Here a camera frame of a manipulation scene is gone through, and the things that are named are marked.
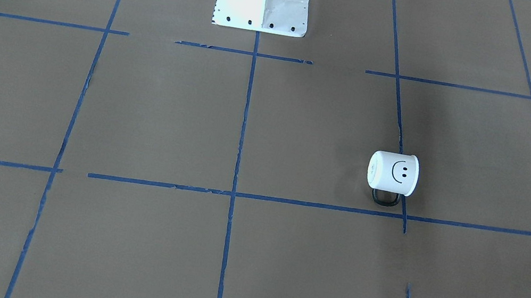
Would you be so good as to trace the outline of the white smiley mug black handle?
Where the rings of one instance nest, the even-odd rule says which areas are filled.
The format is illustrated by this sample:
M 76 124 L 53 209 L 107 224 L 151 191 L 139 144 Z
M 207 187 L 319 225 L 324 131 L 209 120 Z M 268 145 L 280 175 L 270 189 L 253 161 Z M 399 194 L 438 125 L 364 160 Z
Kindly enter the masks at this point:
M 402 197 L 410 197 L 417 188 L 420 162 L 416 155 L 376 151 L 367 168 L 367 183 L 372 189 L 373 201 L 384 207 L 393 207 Z M 394 194 L 392 201 L 383 201 L 377 192 Z

